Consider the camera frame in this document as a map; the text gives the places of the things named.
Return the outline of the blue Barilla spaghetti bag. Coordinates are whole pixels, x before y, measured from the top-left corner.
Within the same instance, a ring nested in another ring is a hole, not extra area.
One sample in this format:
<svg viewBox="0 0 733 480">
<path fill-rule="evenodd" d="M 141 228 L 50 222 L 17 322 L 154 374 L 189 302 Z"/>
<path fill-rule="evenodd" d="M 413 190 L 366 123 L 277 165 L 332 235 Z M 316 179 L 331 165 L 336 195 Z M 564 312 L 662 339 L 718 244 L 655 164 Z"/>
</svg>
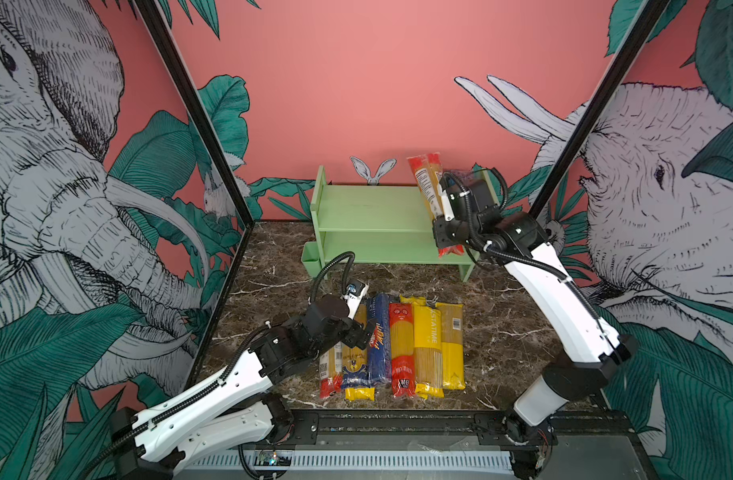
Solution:
<svg viewBox="0 0 733 480">
<path fill-rule="evenodd" d="M 386 293 L 379 293 L 368 302 L 368 320 L 375 324 L 368 352 L 369 378 L 373 387 L 390 383 L 392 378 L 390 303 L 391 298 Z"/>
</svg>

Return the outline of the red spaghetti bag white label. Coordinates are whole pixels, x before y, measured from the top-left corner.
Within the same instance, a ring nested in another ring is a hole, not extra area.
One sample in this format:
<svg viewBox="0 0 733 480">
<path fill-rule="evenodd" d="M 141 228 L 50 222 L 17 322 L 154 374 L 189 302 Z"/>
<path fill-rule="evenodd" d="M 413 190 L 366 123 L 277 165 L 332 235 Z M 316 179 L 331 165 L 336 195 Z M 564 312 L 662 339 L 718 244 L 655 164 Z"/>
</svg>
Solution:
<svg viewBox="0 0 733 480">
<path fill-rule="evenodd" d="M 408 162 L 410 168 L 413 170 L 418 188 L 425 198 L 426 206 L 431 216 L 432 230 L 439 257 L 452 254 L 463 255 L 465 253 L 463 246 L 450 244 L 449 242 L 443 243 L 443 240 L 445 240 L 444 236 L 440 239 L 441 232 L 438 219 L 445 219 L 442 200 L 439 194 L 440 180 L 444 173 L 440 153 L 416 155 L 409 157 Z"/>
</svg>

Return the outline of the yellow Pastatime spaghetti bag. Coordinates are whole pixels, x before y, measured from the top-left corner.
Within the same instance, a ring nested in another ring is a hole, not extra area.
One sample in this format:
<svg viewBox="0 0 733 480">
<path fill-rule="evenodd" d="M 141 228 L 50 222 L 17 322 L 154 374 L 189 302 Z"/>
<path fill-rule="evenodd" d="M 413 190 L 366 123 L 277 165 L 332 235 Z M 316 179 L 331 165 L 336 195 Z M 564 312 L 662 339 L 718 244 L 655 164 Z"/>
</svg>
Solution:
<svg viewBox="0 0 733 480">
<path fill-rule="evenodd" d="M 401 300 L 411 306 L 414 320 L 416 394 L 424 399 L 443 398 L 442 314 L 428 306 L 425 298 Z"/>
</svg>

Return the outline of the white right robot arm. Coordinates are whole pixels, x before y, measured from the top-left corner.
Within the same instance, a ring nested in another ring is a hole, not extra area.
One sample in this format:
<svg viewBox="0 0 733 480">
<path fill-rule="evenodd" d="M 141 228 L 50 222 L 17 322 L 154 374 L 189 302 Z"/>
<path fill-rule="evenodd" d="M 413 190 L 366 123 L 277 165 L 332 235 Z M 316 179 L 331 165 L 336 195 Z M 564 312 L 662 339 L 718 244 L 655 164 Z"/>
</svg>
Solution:
<svg viewBox="0 0 733 480">
<path fill-rule="evenodd" d="M 503 216 L 486 183 L 442 175 L 442 213 L 434 221 L 438 245 L 462 245 L 494 260 L 520 282 L 558 334 L 563 349 L 525 390 L 503 420 L 518 445 L 545 440 L 548 420 L 566 404 L 606 387 L 638 343 L 594 310 L 562 266 L 539 222 L 528 213 Z"/>
</svg>

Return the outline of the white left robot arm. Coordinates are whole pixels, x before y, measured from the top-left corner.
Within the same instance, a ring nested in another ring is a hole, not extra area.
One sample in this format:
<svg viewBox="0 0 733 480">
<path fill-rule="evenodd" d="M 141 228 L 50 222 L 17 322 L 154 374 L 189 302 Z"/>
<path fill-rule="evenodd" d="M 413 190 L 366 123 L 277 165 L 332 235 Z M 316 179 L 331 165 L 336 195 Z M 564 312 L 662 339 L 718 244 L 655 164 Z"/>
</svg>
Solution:
<svg viewBox="0 0 733 480">
<path fill-rule="evenodd" d="M 358 295 L 326 295 L 301 316 L 258 328 L 236 361 L 182 394 L 114 416 L 114 478 L 172 479 L 224 450 L 286 440 L 294 415 L 272 388 L 338 343 L 367 347 L 375 328 L 356 320 L 360 304 Z"/>
</svg>

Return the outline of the green metal shelf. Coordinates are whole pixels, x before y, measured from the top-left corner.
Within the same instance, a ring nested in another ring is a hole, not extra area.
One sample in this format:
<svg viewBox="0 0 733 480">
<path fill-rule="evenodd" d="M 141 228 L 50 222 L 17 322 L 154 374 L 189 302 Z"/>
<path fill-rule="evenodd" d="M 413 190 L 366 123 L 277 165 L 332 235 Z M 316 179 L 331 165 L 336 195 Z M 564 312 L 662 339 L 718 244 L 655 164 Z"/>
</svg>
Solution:
<svg viewBox="0 0 733 480">
<path fill-rule="evenodd" d="M 416 186 L 334 185 L 320 167 L 310 214 L 316 239 L 304 244 L 300 261 L 312 277 L 345 251 L 356 253 L 356 262 L 364 264 L 457 266 L 464 282 L 475 269 L 467 254 L 438 254 Z"/>
</svg>

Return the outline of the red white-label spaghetti bag left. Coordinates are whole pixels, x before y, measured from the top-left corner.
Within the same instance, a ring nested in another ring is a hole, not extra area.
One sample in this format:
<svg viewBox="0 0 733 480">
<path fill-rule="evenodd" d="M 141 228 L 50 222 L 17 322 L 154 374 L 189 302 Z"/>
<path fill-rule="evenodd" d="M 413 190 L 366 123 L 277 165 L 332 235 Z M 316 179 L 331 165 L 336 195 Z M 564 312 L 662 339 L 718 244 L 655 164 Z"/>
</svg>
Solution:
<svg viewBox="0 0 733 480">
<path fill-rule="evenodd" d="M 342 391 L 342 343 L 337 343 L 318 360 L 320 398 L 326 399 Z"/>
</svg>

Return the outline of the blue yellow spaghetti bag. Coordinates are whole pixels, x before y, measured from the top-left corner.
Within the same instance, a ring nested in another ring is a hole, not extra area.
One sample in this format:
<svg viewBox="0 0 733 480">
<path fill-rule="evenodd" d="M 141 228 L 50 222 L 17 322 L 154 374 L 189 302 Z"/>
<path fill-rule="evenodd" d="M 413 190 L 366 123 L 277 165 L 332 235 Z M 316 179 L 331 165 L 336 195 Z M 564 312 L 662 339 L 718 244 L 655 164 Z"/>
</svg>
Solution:
<svg viewBox="0 0 733 480">
<path fill-rule="evenodd" d="M 344 397 L 348 401 L 374 401 L 375 388 L 370 382 L 369 345 L 375 331 L 375 322 L 368 316 L 368 308 L 362 304 L 356 312 L 356 322 L 364 327 L 366 336 L 366 347 L 342 348 L 342 388 Z"/>
</svg>

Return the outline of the red yellow spaghetti bag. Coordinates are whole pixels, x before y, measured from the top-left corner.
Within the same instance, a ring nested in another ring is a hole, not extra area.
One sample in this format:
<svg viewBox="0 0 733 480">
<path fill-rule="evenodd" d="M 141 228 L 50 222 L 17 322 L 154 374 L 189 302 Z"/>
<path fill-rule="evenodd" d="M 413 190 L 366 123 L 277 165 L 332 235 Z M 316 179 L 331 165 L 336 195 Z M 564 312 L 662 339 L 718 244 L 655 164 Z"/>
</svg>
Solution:
<svg viewBox="0 0 733 480">
<path fill-rule="evenodd" d="M 415 332 L 412 306 L 406 303 L 389 305 L 391 336 L 392 392 L 396 398 L 416 394 Z"/>
</svg>

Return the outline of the yellow spaghetti bag right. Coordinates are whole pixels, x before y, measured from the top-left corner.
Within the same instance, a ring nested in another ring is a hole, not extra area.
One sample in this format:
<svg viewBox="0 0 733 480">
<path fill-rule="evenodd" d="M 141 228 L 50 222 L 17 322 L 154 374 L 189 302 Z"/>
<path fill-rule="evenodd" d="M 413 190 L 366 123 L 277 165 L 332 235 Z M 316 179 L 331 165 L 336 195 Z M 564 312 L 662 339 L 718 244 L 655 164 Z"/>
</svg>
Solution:
<svg viewBox="0 0 733 480">
<path fill-rule="evenodd" d="M 465 390 L 464 306 L 437 302 L 442 317 L 443 388 Z"/>
</svg>

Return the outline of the white vented strip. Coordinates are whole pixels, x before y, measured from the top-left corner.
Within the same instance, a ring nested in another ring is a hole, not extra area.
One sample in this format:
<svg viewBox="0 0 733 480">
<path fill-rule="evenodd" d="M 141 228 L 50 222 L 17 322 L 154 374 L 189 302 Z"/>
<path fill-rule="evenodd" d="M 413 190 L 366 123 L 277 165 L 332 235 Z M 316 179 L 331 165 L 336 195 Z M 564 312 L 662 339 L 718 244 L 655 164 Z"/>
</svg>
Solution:
<svg viewBox="0 0 733 480">
<path fill-rule="evenodd" d="M 248 465 L 262 471 L 428 471 L 475 472 L 511 475 L 511 454 L 506 451 L 348 451 L 256 450 L 214 454 L 192 464 L 190 470 L 242 470 Z"/>
</svg>

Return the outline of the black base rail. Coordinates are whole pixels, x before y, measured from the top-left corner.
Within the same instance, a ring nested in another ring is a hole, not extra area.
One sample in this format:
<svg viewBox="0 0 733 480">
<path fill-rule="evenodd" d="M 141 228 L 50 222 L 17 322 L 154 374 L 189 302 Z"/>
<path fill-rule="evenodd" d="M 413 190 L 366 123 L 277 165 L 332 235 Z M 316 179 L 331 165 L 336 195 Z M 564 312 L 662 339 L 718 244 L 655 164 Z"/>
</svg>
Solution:
<svg viewBox="0 0 733 480">
<path fill-rule="evenodd" d="M 484 446 L 518 447 L 507 436 L 504 413 L 496 410 L 294 409 L 292 427 L 282 445 L 314 445 L 327 435 L 473 436 Z M 554 414 L 529 444 L 537 446 L 543 438 L 558 444 L 571 436 L 638 441 L 630 420 L 621 412 L 570 410 Z"/>
</svg>

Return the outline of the black enclosure frame post right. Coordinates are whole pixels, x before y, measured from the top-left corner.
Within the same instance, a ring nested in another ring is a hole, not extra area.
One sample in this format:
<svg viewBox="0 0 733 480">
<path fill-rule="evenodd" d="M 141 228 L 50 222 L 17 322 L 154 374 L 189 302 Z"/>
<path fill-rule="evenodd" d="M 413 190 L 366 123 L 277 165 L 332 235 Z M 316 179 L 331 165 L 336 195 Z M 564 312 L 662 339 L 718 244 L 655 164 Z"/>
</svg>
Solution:
<svg viewBox="0 0 733 480">
<path fill-rule="evenodd" d="M 644 1 L 637 11 L 585 113 L 563 148 L 537 199 L 532 203 L 529 212 L 532 218 L 538 219 L 551 200 L 669 4 L 668 0 Z"/>
</svg>

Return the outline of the black enclosure frame post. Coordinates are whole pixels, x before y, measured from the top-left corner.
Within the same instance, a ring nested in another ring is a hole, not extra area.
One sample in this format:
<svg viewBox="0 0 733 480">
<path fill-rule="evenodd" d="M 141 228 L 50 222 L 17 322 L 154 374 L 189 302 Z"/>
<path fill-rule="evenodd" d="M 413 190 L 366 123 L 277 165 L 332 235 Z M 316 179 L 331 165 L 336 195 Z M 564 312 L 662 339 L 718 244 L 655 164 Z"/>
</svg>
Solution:
<svg viewBox="0 0 733 480">
<path fill-rule="evenodd" d="M 230 195 L 232 205 L 236 208 L 236 213 L 238 213 L 238 218 L 240 218 L 238 225 L 242 226 L 242 238 L 240 238 L 238 250 L 232 256 L 232 262 L 228 266 L 226 280 L 224 280 L 224 285 L 216 298 L 216 306 L 214 306 L 212 317 L 210 318 L 210 322 L 208 322 L 202 344 L 198 346 L 196 360 L 194 360 L 194 366 L 192 366 L 188 381 L 186 382 L 188 387 L 192 387 L 196 384 L 196 380 L 198 380 L 198 376 L 200 376 L 200 372 L 202 372 L 202 368 L 206 364 L 208 348 L 210 348 L 210 344 L 212 343 L 212 334 L 216 332 L 216 328 L 220 323 L 220 316 L 224 312 L 226 300 L 228 300 L 232 284 L 238 275 L 238 270 L 240 270 L 240 264 L 246 253 L 246 248 L 248 248 L 248 242 L 252 237 L 252 230 L 254 230 L 256 222 L 254 222 L 252 214 L 248 211 L 248 205 L 246 205 L 242 193 L 240 193 L 238 186 L 236 186 L 236 176 L 234 176 L 234 172 L 228 166 L 226 153 L 224 153 L 222 143 L 218 140 L 214 123 L 208 117 L 208 112 L 206 112 L 202 97 L 200 97 L 198 89 L 194 86 L 192 75 L 190 75 L 190 71 L 186 67 L 186 62 L 184 62 L 182 54 L 180 54 L 180 49 L 176 45 L 176 40 L 172 36 L 172 31 L 170 31 L 170 27 L 166 23 L 162 6 L 156 1 L 137 1 L 134 6 L 140 12 L 140 17 L 142 17 L 142 21 L 146 25 L 146 30 L 150 33 L 150 38 L 152 38 L 152 42 L 154 42 L 158 54 L 162 57 L 162 62 L 164 62 L 164 66 L 166 66 L 166 70 L 168 70 L 168 74 L 170 74 L 176 90 L 178 90 L 178 95 L 180 95 L 180 99 L 182 99 L 184 106 L 186 106 L 188 116 L 196 124 L 198 137 L 204 142 L 204 148 L 208 152 L 208 157 L 210 157 L 210 160 L 212 160 L 212 163 L 218 169 L 218 175 L 220 175 L 220 179 L 224 182 L 224 189 Z"/>
<path fill-rule="evenodd" d="M 551 200 L 669 4 L 668 0 L 644 1 L 637 11 L 585 113 L 563 148 L 537 199 L 532 203 L 529 212 L 532 218 L 538 219 Z"/>
</svg>

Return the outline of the black enclosure frame post left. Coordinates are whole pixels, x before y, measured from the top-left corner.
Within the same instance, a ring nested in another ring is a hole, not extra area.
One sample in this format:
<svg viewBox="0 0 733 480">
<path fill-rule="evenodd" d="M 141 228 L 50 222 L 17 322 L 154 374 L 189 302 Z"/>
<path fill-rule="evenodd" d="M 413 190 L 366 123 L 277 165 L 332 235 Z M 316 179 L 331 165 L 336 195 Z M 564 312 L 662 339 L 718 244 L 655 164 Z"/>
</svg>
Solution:
<svg viewBox="0 0 733 480">
<path fill-rule="evenodd" d="M 216 332 L 216 328 L 220 323 L 220 316 L 224 312 L 226 300 L 228 300 L 232 284 L 238 275 L 238 270 L 240 270 L 240 264 L 246 253 L 246 248 L 248 248 L 248 242 L 252 237 L 252 230 L 254 230 L 256 222 L 254 222 L 252 214 L 248 211 L 248 205 L 246 205 L 242 193 L 240 193 L 238 186 L 236 186 L 236 176 L 234 176 L 234 172 L 228 166 L 226 153 L 224 153 L 222 143 L 218 140 L 214 123 L 208 117 L 208 112 L 206 112 L 202 97 L 200 97 L 198 89 L 194 86 L 192 75 L 190 75 L 190 71 L 186 67 L 186 62 L 184 62 L 182 54 L 180 54 L 180 49 L 176 45 L 176 40 L 172 36 L 172 31 L 170 31 L 170 27 L 166 23 L 162 6 L 156 1 L 137 1 L 134 6 L 140 12 L 140 17 L 142 17 L 142 21 L 146 25 L 146 30 L 150 33 L 150 38 L 152 38 L 152 42 L 154 42 L 158 54 L 162 57 L 162 62 L 164 62 L 164 66 L 166 66 L 166 70 L 168 70 L 168 74 L 170 74 L 176 90 L 178 90 L 178 95 L 180 95 L 180 99 L 182 99 L 184 106 L 186 106 L 188 116 L 196 124 L 198 137 L 204 142 L 204 148 L 208 152 L 208 157 L 210 157 L 210 160 L 212 160 L 212 163 L 218 169 L 218 175 L 220 175 L 220 179 L 224 182 L 224 189 L 230 195 L 232 205 L 236 208 L 236 213 L 238 213 L 238 218 L 240 218 L 238 225 L 242 226 L 242 238 L 240 238 L 238 250 L 232 256 L 232 262 L 228 266 L 226 280 L 224 280 L 224 285 L 216 298 L 216 306 L 214 306 L 212 317 L 210 318 L 210 322 L 208 322 L 202 344 L 198 346 L 196 360 L 194 360 L 194 366 L 192 366 L 188 381 L 186 382 L 188 387 L 192 387 L 196 384 L 196 380 L 198 380 L 198 376 L 200 376 L 200 372 L 202 372 L 202 368 L 206 364 L 208 348 L 210 348 L 210 344 L 212 343 L 212 334 Z"/>
</svg>

